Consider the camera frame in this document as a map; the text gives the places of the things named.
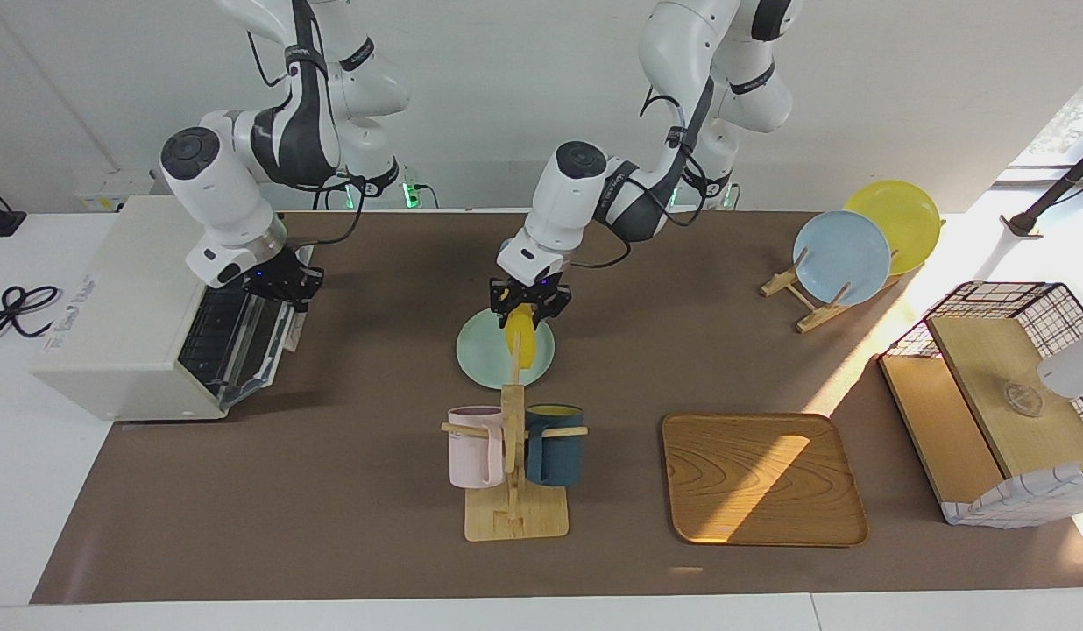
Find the brown table mat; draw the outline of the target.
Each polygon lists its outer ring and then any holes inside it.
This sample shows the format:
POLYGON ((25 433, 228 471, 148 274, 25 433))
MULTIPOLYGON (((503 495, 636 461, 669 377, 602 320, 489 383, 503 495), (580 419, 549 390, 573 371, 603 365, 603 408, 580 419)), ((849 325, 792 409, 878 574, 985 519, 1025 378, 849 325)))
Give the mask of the brown table mat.
POLYGON ((1083 586, 1070 521, 1001 531, 942 520, 878 368, 854 361, 831 412, 867 510, 850 549, 690 545, 674 534, 665 415, 813 411, 891 292, 798 336, 758 288, 805 213, 714 213, 619 266, 567 275, 554 363, 529 400, 590 428, 570 533, 464 540, 440 431, 496 395, 455 359, 485 306, 510 215, 365 216, 322 248, 328 280, 272 387, 218 423, 116 424, 32 603, 230 599, 539 599, 1083 586))

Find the dark blue mug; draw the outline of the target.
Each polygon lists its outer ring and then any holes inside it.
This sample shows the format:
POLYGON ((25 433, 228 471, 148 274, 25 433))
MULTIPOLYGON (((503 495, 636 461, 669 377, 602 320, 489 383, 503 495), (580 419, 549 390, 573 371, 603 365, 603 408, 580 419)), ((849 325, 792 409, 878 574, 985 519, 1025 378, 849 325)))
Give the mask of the dark blue mug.
POLYGON ((577 405, 534 404, 526 408, 526 477, 530 483, 565 487, 580 483, 584 444, 580 436, 543 436, 546 429, 582 428, 577 405))

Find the wooden mug rack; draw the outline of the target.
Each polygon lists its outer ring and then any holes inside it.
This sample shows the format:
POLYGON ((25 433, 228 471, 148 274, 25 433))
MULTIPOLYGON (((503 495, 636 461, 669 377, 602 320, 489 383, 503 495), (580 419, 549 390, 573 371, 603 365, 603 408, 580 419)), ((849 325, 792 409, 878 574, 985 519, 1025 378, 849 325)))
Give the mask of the wooden mug rack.
POLYGON ((466 426, 445 421, 440 430, 447 436, 482 441, 485 476, 490 466, 503 472, 497 485, 464 488, 464 538, 466 542, 510 542, 565 536, 570 530, 566 492, 557 486, 529 482, 525 385, 521 382, 522 334, 511 341, 511 371, 500 392, 501 426, 466 426))

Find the black stand pole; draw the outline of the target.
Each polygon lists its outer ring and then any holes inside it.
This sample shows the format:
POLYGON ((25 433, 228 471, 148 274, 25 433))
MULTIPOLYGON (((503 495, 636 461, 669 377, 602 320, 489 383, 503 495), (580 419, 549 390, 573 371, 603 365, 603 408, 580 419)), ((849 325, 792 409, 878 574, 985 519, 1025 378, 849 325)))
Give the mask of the black stand pole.
POLYGON ((1034 232, 1036 228, 1038 219, 1046 211, 1049 210, 1054 205, 1062 203, 1069 201, 1083 190, 1083 185, 1079 190, 1071 195, 1070 190, 1075 188, 1080 182, 1083 181, 1083 157, 1072 165, 1064 173, 1064 176, 1057 182, 1051 184, 1047 190, 1043 192, 1041 196, 1038 197, 1034 203, 1031 203, 1023 212, 1017 213, 1017 215, 1006 218, 1002 216, 1002 226, 1015 238, 1039 238, 1041 236, 1034 232))

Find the pale green plate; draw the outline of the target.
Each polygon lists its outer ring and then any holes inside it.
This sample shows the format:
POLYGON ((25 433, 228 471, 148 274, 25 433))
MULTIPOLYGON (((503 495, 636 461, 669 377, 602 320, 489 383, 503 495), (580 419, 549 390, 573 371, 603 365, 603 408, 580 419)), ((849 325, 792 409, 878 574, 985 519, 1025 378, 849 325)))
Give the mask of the pale green plate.
MULTIPOLYGON (((536 354, 529 369, 521 369, 520 382, 533 384, 542 379, 552 364, 556 340, 548 323, 542 323, 536 331, 536 354)), ((511 376, 511 355, 506 349, 503 329, 497 316, 490 310, 481 310, 464 324, 455 343, 455 355, 460 368, 469 379, 490 390, 500 390, 511 376)))

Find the pink mug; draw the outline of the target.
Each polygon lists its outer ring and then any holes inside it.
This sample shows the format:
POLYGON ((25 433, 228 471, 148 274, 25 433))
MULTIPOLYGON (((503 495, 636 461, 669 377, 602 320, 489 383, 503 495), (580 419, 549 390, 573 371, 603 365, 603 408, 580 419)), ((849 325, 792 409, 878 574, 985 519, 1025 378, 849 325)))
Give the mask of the pink mug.
POLYGON ((477 428, 481 436, 449 434, 449 482, 465 490, 501 485, 503 410, 496 405, 466 405, 447 411, 447 421, 457 426, 477 428))

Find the yellow plate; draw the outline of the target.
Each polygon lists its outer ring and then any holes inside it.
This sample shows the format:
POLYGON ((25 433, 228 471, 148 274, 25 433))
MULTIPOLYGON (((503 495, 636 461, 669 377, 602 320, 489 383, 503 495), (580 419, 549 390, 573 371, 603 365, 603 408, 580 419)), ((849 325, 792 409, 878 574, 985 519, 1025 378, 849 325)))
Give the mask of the yellow plate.
POLYGON ((843 208, 873 221, 888 240, 891 276, 919 267, 938 246, 942 220, 917 185, 899 180, 870 183, 847 197, 843 208))

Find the wooden plate rack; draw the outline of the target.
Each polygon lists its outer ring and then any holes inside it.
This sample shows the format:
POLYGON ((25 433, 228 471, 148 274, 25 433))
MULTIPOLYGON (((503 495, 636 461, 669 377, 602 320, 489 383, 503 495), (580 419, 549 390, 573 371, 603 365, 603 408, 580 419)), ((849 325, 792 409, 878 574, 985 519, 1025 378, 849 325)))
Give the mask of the wooden plate rack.
POLYGON ((803 246, 790 268, 771 276, 759 292, 770 298, 787 291, 801 302, 809 314, 797 321, 796 328, 806 334, 895 285, 889 270, 890 257, 883 251, 841 254, 834 248, 803 246))

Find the white cylindrical object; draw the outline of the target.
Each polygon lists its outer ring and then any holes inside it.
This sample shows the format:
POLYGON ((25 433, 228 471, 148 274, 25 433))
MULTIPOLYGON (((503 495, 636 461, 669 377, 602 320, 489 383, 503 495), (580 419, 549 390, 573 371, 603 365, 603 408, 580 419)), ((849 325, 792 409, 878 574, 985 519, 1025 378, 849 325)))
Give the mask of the white cylindrical object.
POLYGON ((1039 363, 1036 374, 1043 387, 1059 398, 1068 400, 1082 398, 1083 337, 1039 363))

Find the yellow banana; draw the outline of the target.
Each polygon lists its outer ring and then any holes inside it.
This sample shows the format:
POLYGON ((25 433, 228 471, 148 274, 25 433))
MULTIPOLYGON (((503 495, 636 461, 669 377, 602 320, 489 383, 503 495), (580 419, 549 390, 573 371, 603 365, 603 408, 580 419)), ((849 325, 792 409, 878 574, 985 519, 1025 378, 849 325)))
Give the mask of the yellow banana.
POLYGON ((503 326, 506 349, 511 356, 511 365, 525 371, 531 368, 536 356, 536 324, 534 308, 529 303, 522 303, 511 310, 503 326))

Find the wooden serving tray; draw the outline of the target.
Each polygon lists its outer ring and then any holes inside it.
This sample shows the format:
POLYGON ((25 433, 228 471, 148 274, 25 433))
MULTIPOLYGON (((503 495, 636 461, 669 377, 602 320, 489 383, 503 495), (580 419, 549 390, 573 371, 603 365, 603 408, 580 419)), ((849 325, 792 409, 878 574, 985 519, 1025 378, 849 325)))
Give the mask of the wooden serving tray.
POLYGON ((827 416, 670 413, 661 437, 682 542, 837 549, 867 539, 853 468, 827 416))

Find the small clear glass object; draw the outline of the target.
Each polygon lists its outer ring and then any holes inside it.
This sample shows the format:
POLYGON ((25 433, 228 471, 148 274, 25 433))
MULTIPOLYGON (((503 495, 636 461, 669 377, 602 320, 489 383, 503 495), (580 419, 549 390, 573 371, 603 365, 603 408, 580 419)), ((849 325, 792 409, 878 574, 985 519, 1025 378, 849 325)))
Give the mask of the small clear glass object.
POLYGON ((1044 396, 1036 387, 1019 382, 1006 382, 1003 384, 1002 394, 1015 413, 1026 418, 1041 418, 1044 412, 1044 396))

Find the cream toaster oven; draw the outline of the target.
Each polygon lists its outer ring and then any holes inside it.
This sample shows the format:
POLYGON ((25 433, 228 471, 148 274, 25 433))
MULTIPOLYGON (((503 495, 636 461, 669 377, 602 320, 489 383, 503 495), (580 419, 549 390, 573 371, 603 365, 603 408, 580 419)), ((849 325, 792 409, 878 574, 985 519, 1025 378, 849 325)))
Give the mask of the cream toaster oven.
POLYGON ((198 279, 185 257, 201 235, 173 197, 132 197, 29 373, 105 421, 222 419, 272 384, 304 315, 198 279))

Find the light blue plate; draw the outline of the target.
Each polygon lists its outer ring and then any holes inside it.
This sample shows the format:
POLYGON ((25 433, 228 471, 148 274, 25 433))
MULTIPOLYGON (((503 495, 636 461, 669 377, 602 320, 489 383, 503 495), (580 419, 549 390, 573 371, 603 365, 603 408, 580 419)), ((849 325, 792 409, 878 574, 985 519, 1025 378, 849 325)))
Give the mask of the light blue plate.
POLYGON ((818 213, 807 221, 791 257, 805 290, 838 305, 857 305, 877 295, 891 267, 891 250, 877 224, 846 210, 818 213))

